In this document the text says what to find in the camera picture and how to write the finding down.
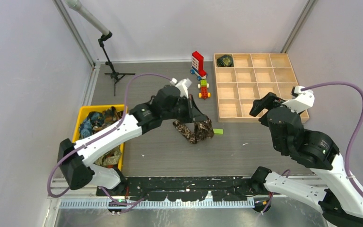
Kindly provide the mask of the brown floral tie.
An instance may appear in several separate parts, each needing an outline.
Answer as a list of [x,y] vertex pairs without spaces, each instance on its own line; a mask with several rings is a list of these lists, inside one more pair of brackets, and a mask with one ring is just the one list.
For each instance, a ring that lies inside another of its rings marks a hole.
[[197,144],[214,136],[212,121],[208,117],[205,121],[195,122],[194,130],[190,130],[186,124],[179,120],[173,121],[173,126],[191,144]]

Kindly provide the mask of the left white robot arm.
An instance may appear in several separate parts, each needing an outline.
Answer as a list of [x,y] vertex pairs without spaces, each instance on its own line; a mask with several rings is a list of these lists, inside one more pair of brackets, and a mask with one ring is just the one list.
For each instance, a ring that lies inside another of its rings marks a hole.
[[60,143],[57,167],[64,175],[68,189],[78,190],[91,184],[120,196],[126,190],[123,175],[115,168],[98,166],[95,161],[122,143],[161,126],[165,120],[182,123],[207,119],[188,93],[189,79],[172,79],[151,100],[138,104],[116,123],[75,142]]

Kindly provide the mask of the red yellow toy block car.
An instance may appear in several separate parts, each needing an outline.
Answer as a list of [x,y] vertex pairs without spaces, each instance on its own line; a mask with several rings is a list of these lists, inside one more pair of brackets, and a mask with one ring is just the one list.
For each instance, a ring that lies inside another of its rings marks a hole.
[[199,98],[208,99],[211,97],[211,93],[208,91],[209,84],[205,79],[200,80],[198,83]]

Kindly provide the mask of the green toy block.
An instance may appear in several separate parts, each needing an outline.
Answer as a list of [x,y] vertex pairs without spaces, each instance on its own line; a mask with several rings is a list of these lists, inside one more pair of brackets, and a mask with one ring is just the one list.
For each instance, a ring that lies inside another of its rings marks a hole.
[[213,129],[213,133],[215,135],[223,135],[224,134],[224,130],[223,129]]

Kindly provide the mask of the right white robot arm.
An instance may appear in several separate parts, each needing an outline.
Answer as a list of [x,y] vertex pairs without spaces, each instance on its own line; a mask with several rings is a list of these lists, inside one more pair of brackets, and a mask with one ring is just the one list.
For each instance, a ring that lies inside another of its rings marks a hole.
[[292,99],[269,92],[253,101],[251,116],[268,127],[273,148],[310,169],[326,185],[315,187],[258,167],[249,179],[257,194],[274,192],[300,201],[320,212],[337,227],[363,227],[363,187],[345,170],[343,156],[330,136],[305,129],[301,113],[311,108],[315,96],[302,86],[292,89]]

